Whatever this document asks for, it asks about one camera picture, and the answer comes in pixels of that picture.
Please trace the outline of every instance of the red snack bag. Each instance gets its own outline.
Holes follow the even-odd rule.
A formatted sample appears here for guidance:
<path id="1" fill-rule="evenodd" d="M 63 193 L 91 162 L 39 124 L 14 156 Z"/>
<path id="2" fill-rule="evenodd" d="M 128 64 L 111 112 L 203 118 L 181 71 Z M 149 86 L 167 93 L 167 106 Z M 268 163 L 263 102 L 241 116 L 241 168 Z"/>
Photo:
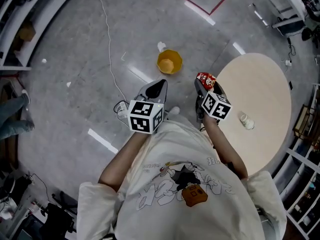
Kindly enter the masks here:
<path id="1" fill-rule="evenodd" d="M 216 82 L 216 78 L 212 74 L 205 73 L 205 72 L 198 73 L 196 75 L 196 78 L 198 78 L 201 81 L 202 85 L 207 91 L 212 89 Z"/>

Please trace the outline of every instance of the blue pants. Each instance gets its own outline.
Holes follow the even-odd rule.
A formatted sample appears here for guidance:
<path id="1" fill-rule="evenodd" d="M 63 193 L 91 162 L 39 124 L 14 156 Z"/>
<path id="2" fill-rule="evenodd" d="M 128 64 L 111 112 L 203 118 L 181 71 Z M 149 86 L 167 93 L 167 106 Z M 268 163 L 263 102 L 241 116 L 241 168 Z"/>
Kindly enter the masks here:
<path id="1" fill-rule="evenodd" d="M 9 118 L 23 106 L 26 106 L 28 102 L 27 95 L 23 93 L 18 98 L 12 98 L 0 104 L 0 140 L 33 130 L 33 122 L 27 120 L 12 121 Z"/>

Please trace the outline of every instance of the gray floor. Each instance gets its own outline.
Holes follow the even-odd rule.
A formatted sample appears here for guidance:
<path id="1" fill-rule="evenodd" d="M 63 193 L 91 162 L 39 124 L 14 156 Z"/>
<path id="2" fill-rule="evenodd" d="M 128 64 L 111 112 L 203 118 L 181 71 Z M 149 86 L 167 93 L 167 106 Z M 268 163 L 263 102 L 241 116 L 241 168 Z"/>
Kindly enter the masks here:
<path id="1" fill-rule="evenodd" d="M 210 10 L 209 5 L 213 8 L 220 0 L 193 1 Z M 264 0 L 225 0 L 211 15 L 214 26 L 185 6 L 185 0 L 103 2 L 110 26 L 111 66 L 126 98 L 134 98 L 146 84 L 133 72 L 140 71 L 151 80 L 165 78 L 169 82 L 166 106 L 178 105 L 191 122 L 195 121 L 193 82 L 197 73 L 217 76 L 240 55 L 234 42 L 246 53 L 272 58 L 293 85 L 288 135 L 266 166 L 271 173 L 276 169 L 293 139 L 292 126 L 300 108 L 310 97 L 312 83 L 318 81 L 311 41 L 302 42 L 300 35 L 291 37 L 296 56 L 292 57 L 292 66 L 286 67 L 281 61 L 288 59 L 287 39 L 265 26 L 254 13 L 259 10 L 268 24 L 277 20 Z M 158 71 L 160 41 L 181 54 L 181 72 L 166 76 Z M 49 192 L 60 189 L 77 199 L 80 183 L 96 182 L 114 157 L 113 152 L 88 135 L 89 129 L 117 149 L 130 136 L 113 112 L 114 105 L 123 97 L 109 72 L 108 44 L 100 1 L 69 0 L 37 47 L 32 70 L 23 76 L 31 96 L 29 111 L 35 129 L 19 137 L 19 160 L 23 169 L 36 173 L 47 183 Z M 37 198 L 44 201 L 42 183 L 36 180 L 33 188 Z"/>

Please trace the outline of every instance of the wooden tabletop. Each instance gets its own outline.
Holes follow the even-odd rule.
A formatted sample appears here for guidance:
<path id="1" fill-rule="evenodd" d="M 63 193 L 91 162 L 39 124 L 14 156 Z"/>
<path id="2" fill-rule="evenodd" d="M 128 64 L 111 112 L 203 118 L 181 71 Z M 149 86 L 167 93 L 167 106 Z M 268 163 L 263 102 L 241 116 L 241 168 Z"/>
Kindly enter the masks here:
<path id="1" fill-rule="evenodd" d="M 226 65 L 217 82 L 233 106 L 219 126 L 252 175 L 275 156 L 286 137 L 291 118 L 287 79 L 269 57 L 247 53 Z M 242 125 L 243 113 L 254 120 L 254 129 Z"/>

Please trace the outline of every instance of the yellow trash can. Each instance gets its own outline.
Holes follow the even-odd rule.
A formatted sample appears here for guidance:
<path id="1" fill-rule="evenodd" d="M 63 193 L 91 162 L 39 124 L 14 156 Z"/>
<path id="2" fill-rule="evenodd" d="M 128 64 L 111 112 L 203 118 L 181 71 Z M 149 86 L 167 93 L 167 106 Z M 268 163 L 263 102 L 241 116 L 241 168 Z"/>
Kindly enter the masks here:
<path id="1" fill-rule="evenodd" d="M 181 69 L 182 62 L 177 51 L 167 49 L 159 54 L 156 64 L 162 73 L 172 75 Z"/>

